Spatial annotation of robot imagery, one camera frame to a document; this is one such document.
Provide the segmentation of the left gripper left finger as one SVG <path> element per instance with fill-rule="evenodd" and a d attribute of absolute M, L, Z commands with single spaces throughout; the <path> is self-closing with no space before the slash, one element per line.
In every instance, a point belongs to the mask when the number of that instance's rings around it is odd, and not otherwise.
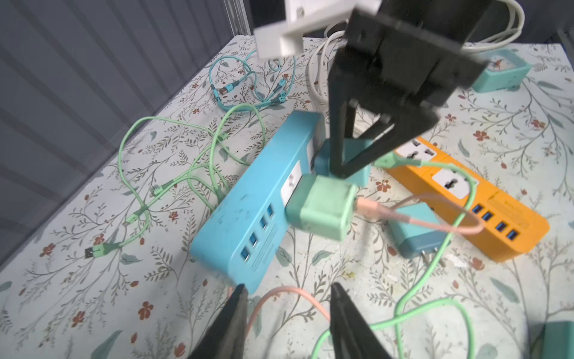
<path fill-rule="evenodd" d="M 244 284 L 240 284 L 188 358 L 242 359 L 247 314 L 248 291 Z"/>

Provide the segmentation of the blue-grey charger plug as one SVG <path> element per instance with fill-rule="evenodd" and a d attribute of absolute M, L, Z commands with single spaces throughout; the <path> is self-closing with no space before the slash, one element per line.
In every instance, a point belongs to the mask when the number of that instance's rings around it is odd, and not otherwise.
<path fill-rule="evenodd" d="M 432 224 L 439 224 L 438 218 L 426 203 L 403 206 L 396 212 Z M 438 252 L 446 237 L 446 233 L 439 230 L 397 220 L 389 220 L 388 226 L 396 249 L 402 257 L 408 260 L 421 257 L 426 266 L 431 264 L 429 255 Z"/>

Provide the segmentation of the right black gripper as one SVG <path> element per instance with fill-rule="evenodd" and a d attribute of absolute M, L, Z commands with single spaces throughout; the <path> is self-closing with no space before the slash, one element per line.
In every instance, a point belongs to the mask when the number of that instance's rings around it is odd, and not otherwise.
<path fill-rule="evenodd" d="M 345 31 L 346 45 L 329 73 L 330 171 L 349 177 L 438 123 L 434 110 L 405 106 L 390 125 L 373 125 L 375 137 L 391 129 L 346 162 L 344 139 L 351 139 L 357 102 L 427 102 L 442 106 L 457 88 L 469 88 L 486 67 L 462 47 L 489 7 L 488 1 L 383 1 L 375 15 L 355 8 Z"/>

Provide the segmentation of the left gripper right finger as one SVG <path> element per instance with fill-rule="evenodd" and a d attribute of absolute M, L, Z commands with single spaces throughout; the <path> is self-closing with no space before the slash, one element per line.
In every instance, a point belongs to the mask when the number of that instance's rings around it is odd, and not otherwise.
<path fill-rule="evenodd" d="M 331 286 L 330 334 L 336 359 L 390 359 L 343 286 Z"/>

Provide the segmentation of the teal charger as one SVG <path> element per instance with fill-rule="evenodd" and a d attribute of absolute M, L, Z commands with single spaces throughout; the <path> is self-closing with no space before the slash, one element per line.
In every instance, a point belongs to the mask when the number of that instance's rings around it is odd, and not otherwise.
<path fill-rule="evenodd" d="M 540 358 L 573 359 L 573 356 L 573 321 L 546 323 Z"/>

